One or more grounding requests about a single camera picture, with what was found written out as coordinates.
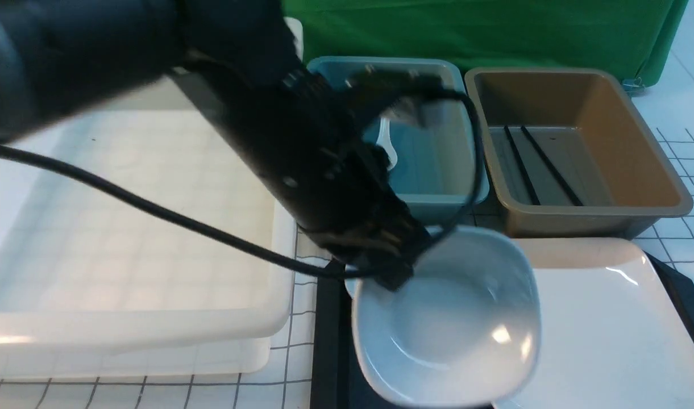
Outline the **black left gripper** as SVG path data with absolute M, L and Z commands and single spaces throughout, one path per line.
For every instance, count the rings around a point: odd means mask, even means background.
M 391 292 L 414 277 L 430 235 L 390 188 L 344 88 L 303 65 L 268 86 L 204 62 L 171 78 L 315 245 Z

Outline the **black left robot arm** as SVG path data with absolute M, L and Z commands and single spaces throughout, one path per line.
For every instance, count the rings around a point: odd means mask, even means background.
M 11 142 L 172 77 L 307 237 L 342 263 L 316 268 L 185 217 Z M 0 1 L 0 158 L 87 184 L 154 217 L 313 277 L 398 290 L 430 246 L 362 139 L 408 83 L 332 88 L 300 60 L 279 1 Z M 351 265 L 354 271 L 347 271 Z

